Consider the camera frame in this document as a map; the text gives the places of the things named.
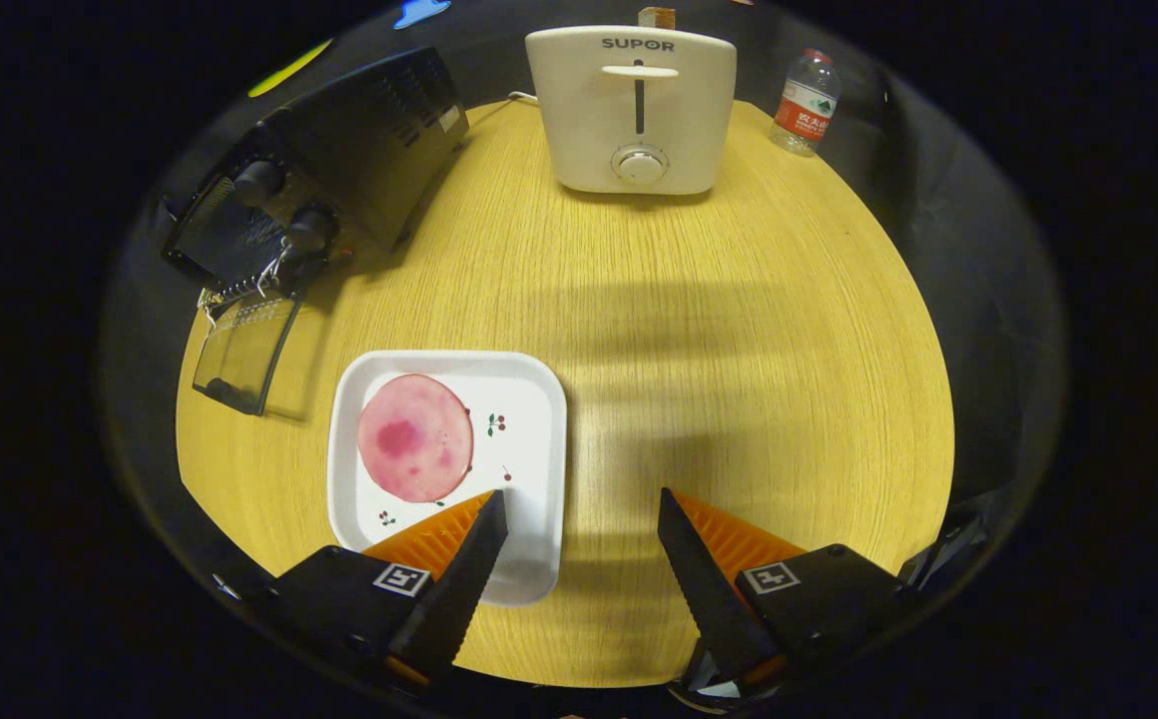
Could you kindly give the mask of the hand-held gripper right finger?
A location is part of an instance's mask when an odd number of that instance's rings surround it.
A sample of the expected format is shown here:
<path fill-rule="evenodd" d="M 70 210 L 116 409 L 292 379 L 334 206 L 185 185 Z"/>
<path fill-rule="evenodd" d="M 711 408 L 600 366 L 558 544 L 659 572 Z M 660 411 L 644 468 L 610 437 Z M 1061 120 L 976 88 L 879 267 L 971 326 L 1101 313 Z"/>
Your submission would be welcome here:
<path fill-rule="evenodd" d="M 658 540 L 721 681 L 739 690 L 820 678 L 910 611 L 910 590 L 843 543 L 796 546 L 662 487 Z"/>

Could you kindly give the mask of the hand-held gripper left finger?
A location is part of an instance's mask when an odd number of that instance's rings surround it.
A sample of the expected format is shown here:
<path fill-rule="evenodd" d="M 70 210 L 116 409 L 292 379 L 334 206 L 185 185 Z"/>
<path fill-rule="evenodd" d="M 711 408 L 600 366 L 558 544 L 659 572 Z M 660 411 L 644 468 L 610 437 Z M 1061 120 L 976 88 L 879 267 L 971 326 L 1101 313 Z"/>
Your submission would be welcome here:
<path fill-rule="evenodd" d="M 318 673 L 427 690 L 450 673 L 507 537 L 506 496 L 492 490 L 365 550 L 318 546 L 280 573 L 233 551 L 215 560 L 215 586 Z"/>

